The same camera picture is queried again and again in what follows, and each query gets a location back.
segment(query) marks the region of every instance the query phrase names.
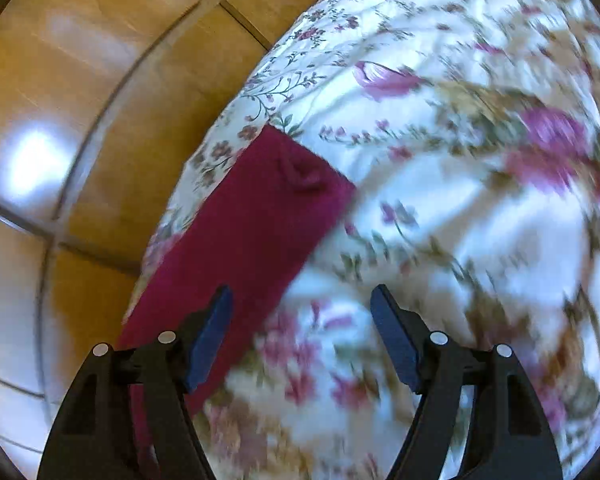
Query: floral fabric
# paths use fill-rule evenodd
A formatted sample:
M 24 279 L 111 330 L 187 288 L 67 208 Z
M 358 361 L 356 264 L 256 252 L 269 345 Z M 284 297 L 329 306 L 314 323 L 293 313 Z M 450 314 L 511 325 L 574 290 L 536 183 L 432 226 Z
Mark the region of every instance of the floral fabric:
M 136 296 L 267 122 L 358 195 L 194 416 L 216 476 L 387 475 L 418 399 L 368 311 L 385 283 L 432 330 L 513 347 L 573 478 L 600 444 L 600 17 L 589 1 L 318 1 L 186 164 Z M 459 467 L 471 398 L 442 478 Z

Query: blanket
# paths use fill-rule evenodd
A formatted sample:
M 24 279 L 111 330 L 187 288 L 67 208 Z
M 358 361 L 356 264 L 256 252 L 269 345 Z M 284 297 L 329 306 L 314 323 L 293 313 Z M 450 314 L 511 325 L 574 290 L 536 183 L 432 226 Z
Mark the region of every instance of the blanket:
M 387 475 L 418 397 L 374 329 L 378 283 L 462 345 L 511 345 L 574 478 L 600 445 L 600 17 L 590 2 L 319 0 L 186 163 L 136 298 L 266 123 L 358 190 L 193 415 L 219 480 Z M 458 470 L 471 399 L 467 388 L 442 478 Z

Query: white floral bedsheet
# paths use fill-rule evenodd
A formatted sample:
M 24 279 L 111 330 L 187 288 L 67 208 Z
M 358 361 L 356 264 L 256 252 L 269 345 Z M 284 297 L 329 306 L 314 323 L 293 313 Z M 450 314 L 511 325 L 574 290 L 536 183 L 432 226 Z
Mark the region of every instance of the white floral bedsheet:
M 358 194 L 194 418 L 218 478 L 384 478 L 417 398 L 374 330 L 378 283 L 460 344 L 509 342 L 573 478 L 600 444 L 591 4 L 320 0 L 187 163 L 136 297 L 267 121 Z M 466 392 L 442 478 L 458 469 L 469 410 Z

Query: metal rivet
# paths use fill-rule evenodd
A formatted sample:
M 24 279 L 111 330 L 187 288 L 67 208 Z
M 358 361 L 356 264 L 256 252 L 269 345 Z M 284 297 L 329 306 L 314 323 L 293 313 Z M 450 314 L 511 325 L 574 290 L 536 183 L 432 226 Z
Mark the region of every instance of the metal rivet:
M 431 332 L 429 339 L 431 339 L 432 343 L 440 346 L 446 345 L 449 342 L 449 338 L 444 332 Z
M 163 345 L 167 345 L 169 343 L 173 343 L 174 341 L 176 341 L 176 333 L 172 332 L 171 330 L 167 330 L 165 332 L 162 332 L 158 336 L 158 341 L 160 341 Z
M 513 350 L 509 345 L 498 345 L 496 346 L 496 352 L 502 357 L 511 357 L 513 355 Z
M 96 357 L 102 357 L 109 351 L 109 345 L 106 343 L 99 343 L 93 347 L 93 355 Z

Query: folded red cloth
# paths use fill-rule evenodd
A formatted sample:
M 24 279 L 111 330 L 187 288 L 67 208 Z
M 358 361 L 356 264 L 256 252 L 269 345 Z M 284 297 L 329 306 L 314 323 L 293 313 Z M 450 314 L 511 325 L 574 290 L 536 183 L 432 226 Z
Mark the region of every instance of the folded red cloth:
M 206 307 L 218 285 L 228 285 L 234 294 L 232 321 L 208 379 L 186 399 L 189 411 L 197 412 L 354 191 L 325 160 L 265 126 L 164 257 L 123 327 L 120 347 L 137 347 L 174 330 L 187 314 Z M 136 418 L 141 399 L 137 393 L 132 397 Z M 142 446 L 148 431 L 137 418 L 136 423 Z

